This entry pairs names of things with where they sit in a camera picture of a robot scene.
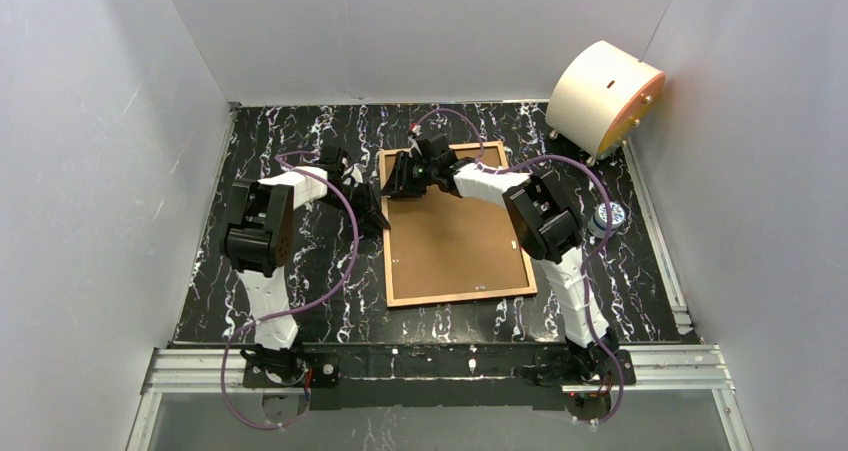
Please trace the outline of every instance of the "white wall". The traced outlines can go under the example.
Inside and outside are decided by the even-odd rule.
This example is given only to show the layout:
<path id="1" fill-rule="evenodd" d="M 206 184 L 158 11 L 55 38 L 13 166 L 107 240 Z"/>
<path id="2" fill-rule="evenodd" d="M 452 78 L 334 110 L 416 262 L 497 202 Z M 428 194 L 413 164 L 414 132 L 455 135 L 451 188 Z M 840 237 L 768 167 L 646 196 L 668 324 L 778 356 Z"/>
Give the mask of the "white wall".
<path id="1" fill-rule="evenodd" d="M 169 0 L 0 0 L 0 436 L 123 449 L 227 104 Z"/>
<path id="2" fill-rule="evenodd" d="M 670 0 L 173 0 L 230 101 L 548 99 L 606 39 L 641 56 Z"/>
<path id="3" fill-rule="evenodd" d="M 846 16 L 848 0 L 674 0 L 646 56 L 671 81 L 639 157 L 757 449 L 848 442 Z"/>

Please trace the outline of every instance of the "brown board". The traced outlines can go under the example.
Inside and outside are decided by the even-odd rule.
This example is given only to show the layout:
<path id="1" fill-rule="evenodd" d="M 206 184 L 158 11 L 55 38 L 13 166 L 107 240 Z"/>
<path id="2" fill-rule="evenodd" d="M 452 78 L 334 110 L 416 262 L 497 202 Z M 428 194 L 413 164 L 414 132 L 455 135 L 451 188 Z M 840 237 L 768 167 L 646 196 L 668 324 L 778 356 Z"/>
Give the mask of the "brown board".
<path id="1" fill-rule="evenodd" d="M 479 146 L 451 148 L 464 158 L 476 157 Z M 380 151 L 381 188 L 398 151 Z M 484 164 L 507 165 L 500 141 L 485 143 L 484 151 Z M 504 208 L 436 186 L 420 199 L 383 197 L 382 207 L 392 225 L 383 232 L 389 306 L 536 294 L 530 258 Z"/>

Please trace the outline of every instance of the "cylindrical container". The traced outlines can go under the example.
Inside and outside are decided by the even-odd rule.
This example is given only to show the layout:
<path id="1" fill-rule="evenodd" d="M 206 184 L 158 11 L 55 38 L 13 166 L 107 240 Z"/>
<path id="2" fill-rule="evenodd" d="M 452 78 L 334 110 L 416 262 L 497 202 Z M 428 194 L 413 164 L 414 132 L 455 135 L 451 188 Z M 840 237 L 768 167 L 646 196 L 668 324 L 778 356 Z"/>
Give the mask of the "cylindrical container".
<path id="1" fill-rule="evenodd" d="M 548 103 L 548 125 L 595 160 L 627 139 L 656 101 L 665 73 L 606 41 L 568 66 Z"/>
<path id="2" fill-rule="evenodd" d="M 621 225 L 624 224 L 624 221 L 627 219 L 627 213 L 624 211 L 624 208 L 613 201 L 610 203 L 612 207 L 612 232 L 615 233 Z M 602 204 L 600 204 L 595 212 L 592 213 L 592 218 L 589 219 L 589 232 L 592 233 L 596 238 L 604 237 L 604 230 L 607 229 L 607 209 Z"/>

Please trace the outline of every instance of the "wooden frame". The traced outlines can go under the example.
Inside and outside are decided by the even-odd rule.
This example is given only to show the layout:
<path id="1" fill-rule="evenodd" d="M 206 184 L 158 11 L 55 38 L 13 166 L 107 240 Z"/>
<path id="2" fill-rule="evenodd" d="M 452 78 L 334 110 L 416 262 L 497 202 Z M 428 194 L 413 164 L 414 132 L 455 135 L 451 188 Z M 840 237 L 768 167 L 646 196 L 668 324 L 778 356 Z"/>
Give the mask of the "wooden frame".
<path id="1" fill-rule="evenodd" d="M 451 148 L 456 151 L 469 151 L 479 148 L 479 144 L 477 143 L 467 143 L 467 144 L 457 144 L 452 145 Z M 500 141 L 490 141 L 484 143 L 485 148 L 496 148 L 498 157 L 500 159 L 500 164 L 502 166 L 507 165 L 506 154 L 504 153 L 503 143 Z M 378 155 L 378 166 L 380 172 L 380 187 L 382 189 L 385 186 L 386 180 L 388 179 L 389 170 L 386 170 L 386 157 L 394 156 L 399 151 L 408 151 L 407 149 L 393 149 L 393 150 L 381 150 Z M 388 198 L 381 198 L 381 206 L 383 210 L 383 214 L 389 219 L 389 222 L 392 220 L 392 216 L 389 213 L 389 202 Z M 517 243 L 517 238 L 512 242 L 513 248 Z M 530 264 L 530 257 L 523 250 L 520 252 L 520 256 L 523 261 L 523 269 L 524 276 L 526 278 L 527 285 L 524 287 L 512 287 L 509 289 L 491 289 L 491 290 L 480 290 L 473 292 L 465 292 L 465 293 L 451 293 L 451 294 L 432 294 L 428 296 L 421 297 L 407 297 L 400 298 L 395 297 L 394 293 L 394 281 L 393 281 L 393 267 L 394 262 L 392 258 L 392 245 L 391 245 L 391 230 L 383 231 L 383 257 L 385 260 L 386 267 L 386 301 L 389 307 L 396 306 L 415 306 L 422 304 L 438 304 L 438 303 L 449 303 L 456 301 L 469 301 L 475 299 L 487 299 L 487 298 L 502 298 L 507 296 L 525 296 L 536 294 L 536 279 L 533 274 L 533 267 Z"/>

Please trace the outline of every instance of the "black marble tabletop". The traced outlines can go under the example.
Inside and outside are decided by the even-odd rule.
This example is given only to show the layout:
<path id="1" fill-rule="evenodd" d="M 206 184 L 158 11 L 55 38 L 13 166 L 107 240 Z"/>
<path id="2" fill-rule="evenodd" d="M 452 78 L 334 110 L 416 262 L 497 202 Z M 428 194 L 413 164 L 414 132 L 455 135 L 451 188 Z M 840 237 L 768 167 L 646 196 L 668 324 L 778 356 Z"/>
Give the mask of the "black marble tabletop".
<path id="1" fill-rule="evenodd" d="M 441 105 L 465 113 L 487 140 L 501 140 L 510 163 L 553 153 L 587 158 L 564 138 L 551 142 L 542 103 Z M 412 122 L 436 105 L 362 105 L 242 108 L 237 111 L 209 213 L 197 252 L 182 315 L 174 332 L 177 343 L 223 343 L 248 318 L 247 296 L 236 273 L 218 250 L 222 217 L 236 178 L 258 179 L 282 172 L 275 157 L 294 151 L 318 151 L 337 144 L 362 163 L 377 180 L 377 152 L 407 146 Z M 455 116 L 435 115 L 452 143 L 476 141 Z M 574 190 L 584 221 L 599 195 L 579 171 L 550 165 L 567 189 Z M 671 307 L 663 287 L 645 222 L 621 151 L 594 171 L 620 202 L 629 219 L 608 245 L 603 259 L 591 263 L 589 278 L 601 310 L 623 341 L 678 341 Z M 292 306 L 324 294 L 341 276 L 350 249 L 342 229 L 347 218 L 323 203 L 304 206 L 295 216 L 295 242 L 286 266 Z M 585 240 L 584 253 L 595 245 Z M 564 340 L 559 306 L 537 270 L 538 294 L 414 308 L 386 307 L 381 236 L 363 238 L 354 273 L 342 291 L 324 305 L 299 314 L 305 342 L 339 343 L 489 343 Z M 252 335 L 246 337 L 250 342 Z"/>

